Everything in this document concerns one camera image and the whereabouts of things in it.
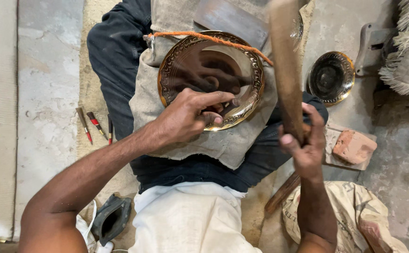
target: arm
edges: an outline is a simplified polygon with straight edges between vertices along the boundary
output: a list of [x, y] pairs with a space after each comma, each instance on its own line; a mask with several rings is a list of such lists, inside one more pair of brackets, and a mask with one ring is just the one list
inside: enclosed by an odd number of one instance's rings
[[227, 102], [226, 92], [181, 92], [154, 121], [114, 145], [80, 159], [52, 178], [28, 202], [22, 216], [19, 252], [86, 252], [76, 215], [134, 158], [170, 143], [188, 141], [222, 117], [201, 110]]
[[309, 144], [300, 147], [292, 135], [283, 135], [281, 148], [294, 158], [294, 167], [301, 178], [301, 196], [297, 219], [301, 242], [297, 252], [330, 253], [337, 246], [337, 220], [323, 184], [321, 160], [325, 146], [325, 122], [315, 107], [303, 103], [303, 112], [311, 120]]

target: jeans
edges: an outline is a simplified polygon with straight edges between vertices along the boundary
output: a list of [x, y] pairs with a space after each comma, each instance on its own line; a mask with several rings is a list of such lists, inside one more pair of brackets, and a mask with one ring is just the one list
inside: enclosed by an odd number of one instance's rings
[[[150, 0], [123, 0], [103, 15], [88, 34], [89, 60], [101, 82], [101, 91], [120, 140], [133, 132], [134, 118], [128, 105], [135, 91], [140, 54], [147, 49], [142, 35], [151, 31]], [[303, 102], [316, 107], [328, 120], [328, 111], [316, 97], [303, 92]], [[310, 123], [303, 115], [305, 123]], [[278, 148], [280, 110], [275, 108], [266, 128], [245, 154], [244, 162], [231, 170], [206, 155], [191, 155], [181, 161], [143, 155], [130, 165], [140, 182], [142, 193], [153, 186], [172, 186], [181, 182], [214, 182], [247, 192], [287, 160], [290, 155]]]

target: wooden stick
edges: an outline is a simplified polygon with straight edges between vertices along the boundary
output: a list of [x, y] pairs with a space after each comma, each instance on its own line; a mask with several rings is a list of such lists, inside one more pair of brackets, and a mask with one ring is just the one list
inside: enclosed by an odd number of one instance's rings
[[[284, 132], [293, 135], [301, 144], [303, 136], [303, 111], [301, 103], [301, 70], [297, 67], [294, 43], [290, 37], [293, 19], [299, 12], [297, 0], [270, 2], [270, 38], [275, 69], [276, 91], [283, 118]], [[269, 214], [275, 212], [289, 194], [300, 185], [300, 176], [294, 172], [265, 205]]]
[[284, 200], [292, 193], [295, 188], [300, 185], [300, 176], [297, 172], [293, 172], [293, 174], [284, 182], [284, 184], [278, 189], [273, 197], [265, 205], [264, 210], [272, 214], [274, 213], [278, 207], [284, 202]]

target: white cloth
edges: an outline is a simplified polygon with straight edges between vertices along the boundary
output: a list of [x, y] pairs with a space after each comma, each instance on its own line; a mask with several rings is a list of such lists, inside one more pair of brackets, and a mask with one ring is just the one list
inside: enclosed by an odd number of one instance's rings
[[130, 253], [260, 253], [241, 234], [246, 193], [212, 182], [155, 186], [136, 195]]

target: metal bracket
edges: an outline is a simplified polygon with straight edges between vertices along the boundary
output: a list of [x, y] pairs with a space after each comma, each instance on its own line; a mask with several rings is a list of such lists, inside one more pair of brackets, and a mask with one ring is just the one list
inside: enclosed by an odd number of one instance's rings
[[381, 29], [376, 23], [368, 23], [361, 30], [361, 47], [354, 64], [358, 77], [377, 76], [390, 50], [396, 28]]

